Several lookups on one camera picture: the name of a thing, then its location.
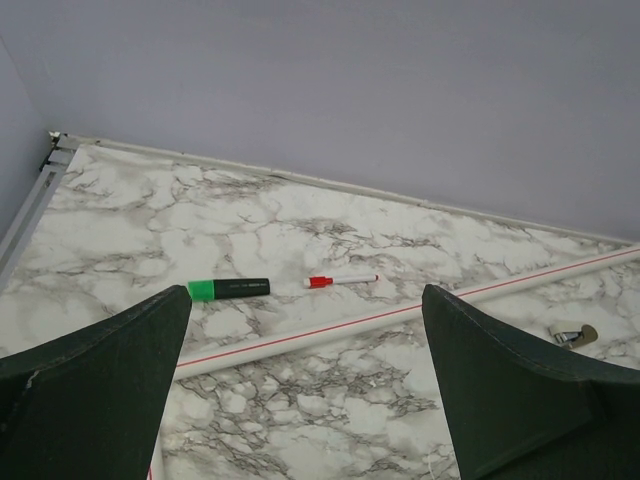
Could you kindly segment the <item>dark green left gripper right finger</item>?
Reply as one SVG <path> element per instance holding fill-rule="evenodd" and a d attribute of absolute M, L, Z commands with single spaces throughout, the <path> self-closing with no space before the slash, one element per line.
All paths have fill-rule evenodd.
<path fill-rule="evenodd" d="M 422 315 L 461 478 L 638 478 L 638 371 L 555 346 L 435 285 Z"/>

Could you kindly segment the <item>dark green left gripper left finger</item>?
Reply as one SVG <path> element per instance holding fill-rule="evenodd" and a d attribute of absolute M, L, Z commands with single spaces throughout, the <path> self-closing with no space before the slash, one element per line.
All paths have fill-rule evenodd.
<path fill-rule="evenodd" d="M 174 285 L 2 358 L 2 478 L 146 478 L 191 306 Z"/>

